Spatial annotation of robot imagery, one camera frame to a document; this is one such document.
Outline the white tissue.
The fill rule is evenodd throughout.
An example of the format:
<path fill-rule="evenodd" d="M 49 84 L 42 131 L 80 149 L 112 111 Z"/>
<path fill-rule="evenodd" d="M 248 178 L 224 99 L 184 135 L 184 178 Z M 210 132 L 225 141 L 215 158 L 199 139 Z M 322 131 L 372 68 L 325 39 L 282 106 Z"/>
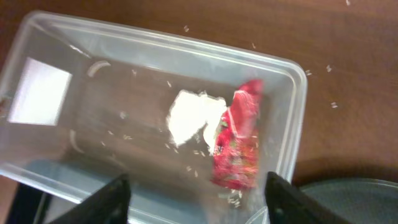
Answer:
<path fill-rule="evenodd" d="M 202 130 L 208 152 L 212 155 L 220 130 L 221 115 L 226 110 L 226 100 L 222 97 L 210 96 L 204 91 L 196 94 L 181 90 L 170 106 L 166 118 L 171 142 L 179 147 Z"/>

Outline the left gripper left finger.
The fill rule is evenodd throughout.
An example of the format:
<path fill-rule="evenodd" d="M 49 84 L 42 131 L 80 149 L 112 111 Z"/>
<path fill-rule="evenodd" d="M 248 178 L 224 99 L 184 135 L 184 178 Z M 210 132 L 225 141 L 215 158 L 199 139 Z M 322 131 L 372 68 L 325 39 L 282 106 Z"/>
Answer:
<path fill-rule="evenodd" d="M 127 224 L 131 199 L 129 177 L 122 174 L 51 224 Z"/>

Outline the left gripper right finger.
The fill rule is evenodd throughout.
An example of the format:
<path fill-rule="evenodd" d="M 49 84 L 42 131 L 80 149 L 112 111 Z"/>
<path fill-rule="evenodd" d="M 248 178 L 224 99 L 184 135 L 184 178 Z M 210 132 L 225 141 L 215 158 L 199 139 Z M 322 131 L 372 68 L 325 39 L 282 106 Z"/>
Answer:
<path fill-rule="evenodd" d="M 275 172 L 267 173 L 264 189 L 271 224 L 348 224 Z"/>

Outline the red snack wrapper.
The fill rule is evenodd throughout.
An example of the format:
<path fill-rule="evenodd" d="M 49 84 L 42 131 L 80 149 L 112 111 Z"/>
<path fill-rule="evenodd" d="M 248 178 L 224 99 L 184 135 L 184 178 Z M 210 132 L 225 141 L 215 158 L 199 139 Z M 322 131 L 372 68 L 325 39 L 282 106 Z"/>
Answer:
<path fill-rule="evenodd" d="M 235 92 L 220 118 L 213 151 L 211 181 L 233 190 L 255 186 L 259 170 L 259 119 L 264 82 L 252 79 Z"/>

